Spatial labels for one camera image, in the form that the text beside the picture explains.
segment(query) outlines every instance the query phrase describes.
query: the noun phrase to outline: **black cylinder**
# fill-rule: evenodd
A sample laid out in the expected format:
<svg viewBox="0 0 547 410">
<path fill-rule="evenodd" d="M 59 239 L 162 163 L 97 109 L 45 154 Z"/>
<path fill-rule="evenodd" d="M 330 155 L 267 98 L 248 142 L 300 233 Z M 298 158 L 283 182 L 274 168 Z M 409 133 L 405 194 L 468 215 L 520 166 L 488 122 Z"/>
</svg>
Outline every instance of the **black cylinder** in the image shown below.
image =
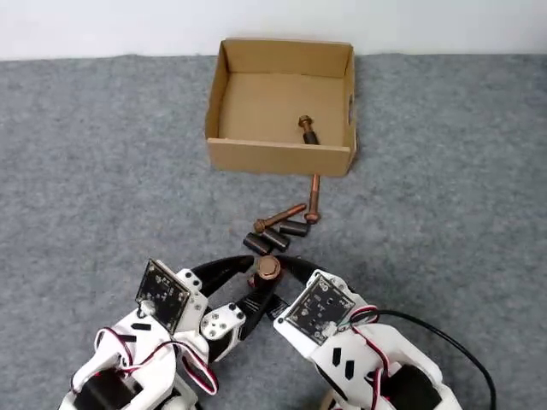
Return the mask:
<svg viewBox="0 0 547 410">
<path fill-rule="evenodd" d="M 304 142 L 309 145 L 319 145 L 319 139 L 315 135 L 315 131 L 308 131 L 304 133 Z"/>
<path fill-rule="evenodd" d="M 284 220 L 279 224 L 279 233 L 294 235 L 296 237 L 305 237 L 308 235 L 309 225 L 295 220 Z"/>
<path fill-rule="evenodd" d="M 247 234 L 243 240 L 243 245 L 261 256 L 269 254 L 273 247 L 270 242 L 265 241 L 253 232 Z"/>
<path fill-rule="evenodd" d="M 272 228 L 266 228 L 261 236 L 270 242 L 274 248 L 280 250 L 281 252 L 285 252 L 291 244 L 291 240 L 288 237 L 281 235 Z"/>
</svg>

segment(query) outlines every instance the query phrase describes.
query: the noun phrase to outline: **copper bolt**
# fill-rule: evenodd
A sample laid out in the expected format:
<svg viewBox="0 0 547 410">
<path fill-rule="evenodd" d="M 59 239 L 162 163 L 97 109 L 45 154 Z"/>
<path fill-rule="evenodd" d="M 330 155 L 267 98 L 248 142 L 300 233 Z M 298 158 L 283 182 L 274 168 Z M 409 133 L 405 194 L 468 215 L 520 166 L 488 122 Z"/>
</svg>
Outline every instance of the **copper bolt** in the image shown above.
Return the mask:
<svg viewBox="0 0 547 410">
<path fill-rule="evenodd" d="M 266 220 L 258 219 L 255 221 L 255 224 L 253 226 L 257 233 L 262 233 L 266 228 L 275 225 L 282 220 L 288 220 L 291 216 L 301 213 L 304 209 L 306 209 L 306 204 L 299 203 L 298 205 L 295 205 L 294 207 L 289 208 L 286 211 L 279 212 L 278 214 L 271 216 Z"/>
<path fill-rule="evenodd" d="M 309 211 L 304 214 L 306 222 L 310 225 L 315 225 L 321 219 L 319 214 L 319 185 L 321 177 L 317 174 L 311 179 L 311 191 L 309 193 Z"/>
<path fill-rule="evenodd" d="M 258 276 L 264 280 L 278 277 L 281 272 L 281 264 L 275 256 L 263 256 L 258 260 Z"/>
<path fill-rule="evenodd" d="M 302 115 L 298 119 L 298 126 L 302 127 L 304 129 L 304 132 L 310 132 L 313 131 L 311 129 L 311 125 L 313 124 L 313 120 L 308 115 Z"/>
</svg>

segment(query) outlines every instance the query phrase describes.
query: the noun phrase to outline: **black cable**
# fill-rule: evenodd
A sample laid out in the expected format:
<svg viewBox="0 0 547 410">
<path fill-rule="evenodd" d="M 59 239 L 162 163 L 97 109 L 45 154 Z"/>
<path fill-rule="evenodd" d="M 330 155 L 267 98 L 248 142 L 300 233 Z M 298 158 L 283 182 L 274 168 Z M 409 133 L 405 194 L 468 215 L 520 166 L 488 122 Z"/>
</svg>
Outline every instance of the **black cable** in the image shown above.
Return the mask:
<svg viewBox="0 0 547 410">
<path fill-rule="evenodd" d="M 494 384 L 494 380 L 492 380 L 492 376 L 486 370 L 483 364 L 480 363 L 479 359 L 473 356 L 471 352 L 469 352 L 469 350 L 467 350 L 466 348 L 462 346 L 461 343 L 459 343 L 454 338 L 448 336 L 443 331 L 437 329 L 435 326 L 430 325 L 429 323 L 424 322 L 423 320 L 418 319 L 410 314 L 398 312 L 397 310 L 379 309 L 379 310 L 371 310 L 368 312 L 357 313 L 354 317 L 351 318 L 350 322 L 355 323 L 365 318 L 368 318 L 370 316 L 376 316 L 376 315 L 395 316 L 401 319 L 408 320 L 409 322 L 412 322 L 416 325 L 420 325 L 421 327 L 428 329 L 430 332 L 435 333 L 437 336 L 442 337 L 446 342 L 450 343 L 452 346 L 454 346 L 456 349 L 462 352 L 469 360 L 471 360 L 471 362 L 474 365 L 477 366 L 477 368 L 485 377 L 486 383 L 488 384 L 488 389 L 490 389 L 490 410 L 496 410 L 496 396 L 497 396 L 496 385 Z"/>
</svg>

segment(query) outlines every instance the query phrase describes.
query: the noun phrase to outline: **red wire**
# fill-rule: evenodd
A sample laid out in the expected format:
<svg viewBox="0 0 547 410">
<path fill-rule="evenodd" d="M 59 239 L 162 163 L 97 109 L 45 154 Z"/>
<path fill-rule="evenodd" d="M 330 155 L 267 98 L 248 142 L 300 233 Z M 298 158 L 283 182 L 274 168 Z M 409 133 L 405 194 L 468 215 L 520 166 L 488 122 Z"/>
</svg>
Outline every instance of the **red wire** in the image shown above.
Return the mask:
<svg viewBox="0 0 547 410">
<path fill-rule="evenodd" d="M 204 389 L 206 392 L 208 392 L 210 395 L 214 395 L 216 393 L 216 391 L 218 391 L 218 380 L 215 376 L 215 374 L 209 369 L 209 367 L 207 366 L 207 363 L 205 363 L 203 360 L 201 360 L 197 354 L 194 352 L 194 350 L 189 346 L 187 345 L 186 343 L 183 343 L 183 342 L 178 342 L 178 341 L 175 341 L 175 340 L 168 340 L 166 342 L 163 342 L 163 343 L 160 343 L 159 345 L 157 345 L 154 350 L 152 350 L 152 352 L 146 356 L 146 358 L 141 361 L 138 365 L 135 365 L 134 368 L 128 368 L 128 369 L 123 369 L 123 372 L 126 372 L 128 374 L 131 374 L 135 371 L 137 371 L 139 368 L 141 368 L 142 366 L 144 366 L 146 363 L 148 363 L 153 357 L 154 355 L 160 350 L 162 349 L 163 347 L 165 346 L 168 346 L 169 344 L 174 344 L 174 345 L 180 345 L 180 346 L 183 346 L 185 347 L 186 349 L 188 349 L 189 351 L 191 351 L 193 353 L 192 355 L 192 359 L 195 360 L 198 365 L 200 367 L 202 367 L 202 370 L 203 372 L 205 372 L 208 376 L 209 376 L 209 381 L 213 384 L 212 387 L 208 386 L 208 383 L 206 381 L 204 381 L 202 378 L 200 378 L 191 368 L 190 368 L 190 365 L 188 363 L 188 360 L 183 357 L 182 358 L 182 361 L 183 361 L 183 365 L 185 366 L 185 369 L 186 371 L 190 374 L 190 376 L 194 379 L 194 381 L 200 385 L 200 387 L 202 389 Z"/>
<path fill-rule="evenodd" d="M 118 333 L 116 333 L 114 331 L 114 329 L 112 329 L 110 327 L 103 327 L 103 328 L 99 329 L 99 331 L 107 331 L 112 336 L 114 336 L 118 340 L 118 342 L 120 342 L 121 346 L 123 346 L 123 348 L 126 350 L 127 358 L 129 359 L 129 363 L 127 363 L 127 365 L 132 366 L 133 365 L 133 356 L 131 354 L 131 350 L 127 347 L 126 343 L 123 340 L 121 340 L 120 335 L 118 335 Z"/>
<path fill-rule="evenodd" d="M 373 310 L 378 310 L 377 307 L 374 305 L 368 305 L 365 307 L 358 308 L 351 316 L 350 316 L 350 322 L 359 314 L 363 312 L 371 312 Z M 372 320 L 370 320 L 368 323 L 376 323 L 378 322 L 379 316 L 374 316 Z M 370 407 L 370 410 L 375 410 L 376 406 L 378 405 L 378 400 L 381 397 L 381 389 L 380 389 L 380 383 L 382 376 L 387 376 L 389 373 L 389 358 L 387 355 L 382 351 L 381 348 L 379 348 L 373 341 L 369 340 L 365 335 L 363 335 L 359 329 L 357 329 L 353 324 L 351 324 L 351 330 L 359 336 L 361 336 L 363 339 L 365 339 L 366 344 L 371 348 L 381 359 L 382 361 L 382 367 L 376 369 L 374 371 L 374 378 L 373 378 L 373 402 L 372 406 Z"/>
<path fill-rule="evenodd" d="M 192 378 L 194 378 L 194 381 L 198 384 L 200 384 L 200 387 L 202 389 L 204 389 L 205 391 L 207 391 L 210 395 L 213 395 L 215 393 L 215 386 L 213 385 L 212 387 L 209 387 L 207 385 L 207 382 L 204 381 L 202 378 L 200 378 L 192 369 L 191 369 L 191 366 L 190 366 L 190 363 L 188 362 L 188 360 L 186 359 L 186 357 L 183 357 L 182 358 L 182 364 L 184 365 L 185 367 L 185 370 L 188 372 L 188 374 L 190 374 L 190 376 Z M 208 369 L 208 375 L 210 378 L 213 379 L 213 383 L 216 384 L 218 386 L 218 380 L 215 376 L 214 373 L 212 373 L 209 369 Z"/>
<path fill-rule="evenodd" d="M 370 410 L 376 410 L 378 405 L 378 399 L 380 397 L 380 380 L 382 379 L 382 369 L 376 369 L 374 372 L 373 380 L 373 404 L 370 407 Z"/>
</svg>

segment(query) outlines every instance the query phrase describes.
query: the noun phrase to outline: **white wall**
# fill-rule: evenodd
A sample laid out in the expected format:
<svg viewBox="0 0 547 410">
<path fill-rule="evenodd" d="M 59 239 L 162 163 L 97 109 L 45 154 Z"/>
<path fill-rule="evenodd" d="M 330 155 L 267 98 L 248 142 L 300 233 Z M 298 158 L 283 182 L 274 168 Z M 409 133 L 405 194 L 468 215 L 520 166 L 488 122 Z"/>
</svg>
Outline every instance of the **white wall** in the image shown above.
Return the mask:
<svg viewBox="0 0 547 410">
<path fill-rule="evenodd" d="M 547 52 L 547 0 L 0 0 L 0 59 L 216 54 L 228 36 L 359 54 Z"/>
</svg>

